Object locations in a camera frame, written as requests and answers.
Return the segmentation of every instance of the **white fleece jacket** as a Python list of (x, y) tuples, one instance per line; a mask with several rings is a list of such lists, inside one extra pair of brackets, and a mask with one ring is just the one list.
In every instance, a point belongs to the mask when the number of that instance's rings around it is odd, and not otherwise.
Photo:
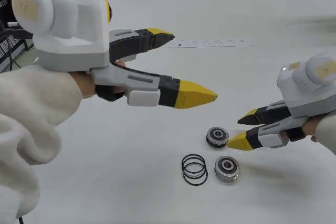
[(0, 224), (13, 224), (36, 206), (40, 192), (31, 165), (56, 157), (61, 140), (55, 125), (81, 100), (67, 73), (33, 65), (0, 75)]

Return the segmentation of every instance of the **black coil ring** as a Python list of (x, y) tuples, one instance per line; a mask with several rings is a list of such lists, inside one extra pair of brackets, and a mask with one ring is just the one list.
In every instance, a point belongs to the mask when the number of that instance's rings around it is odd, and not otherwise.
[[(208, 170), (206, 168), (205, 159), (198, 154), (188, 154), (182, 159), (182, 176), (184, 180), (192, 186), (200, 186), (206, 182), (208, 179)], [(188, 166), (197, 165), (201, 169), (197, 171), (188, 170)], [(205, 175), (205, 178), (199, 183), (193, 183), (190, 180), (202, 179)]]

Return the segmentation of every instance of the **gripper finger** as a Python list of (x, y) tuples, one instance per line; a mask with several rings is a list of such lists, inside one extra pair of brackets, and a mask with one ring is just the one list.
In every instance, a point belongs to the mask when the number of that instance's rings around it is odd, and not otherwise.
[(253, 109), (238, 120), (239, 124), (260, 125), (270, 124), (291, 116), (283, 101), (272, 103), (268, 106)]

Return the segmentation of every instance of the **beige label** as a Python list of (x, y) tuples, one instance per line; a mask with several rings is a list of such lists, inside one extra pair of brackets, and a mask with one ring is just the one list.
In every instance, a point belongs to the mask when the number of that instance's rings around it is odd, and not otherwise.
[(23, 16), (27, 20), (36, 22), (38, 14), (38, 4), (33, 0), (13, 0), (13, 10), (15, 15)]
[(336, 74), (336, 61), (330, 60), (325, 64), (315, 68), (315, 71), (317, 76), (324, 80), (332, 74)]
[(288, 70), (297, 69), (299, 66), (300, 66), (299, 62), (292, 63), (291, 65), (289, 65)]

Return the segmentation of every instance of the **floor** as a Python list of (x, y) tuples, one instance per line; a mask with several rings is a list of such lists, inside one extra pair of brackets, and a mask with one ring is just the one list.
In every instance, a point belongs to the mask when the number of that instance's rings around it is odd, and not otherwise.
[[(32, 45), (33, 42), (31, 40), (26, 40), (28, 46)], [(36, 60), (36, 54), (35, 54), (35, 48), (33, 47), (32, 49), (28, 51), (23, 51), (18, 57), (15, 58), (16, 63), (20, 67), (24, 67), (27, 65), (30, 65)], [(15, 64), (13, 64), (13, 70), (18, 69), (19, 67)]]

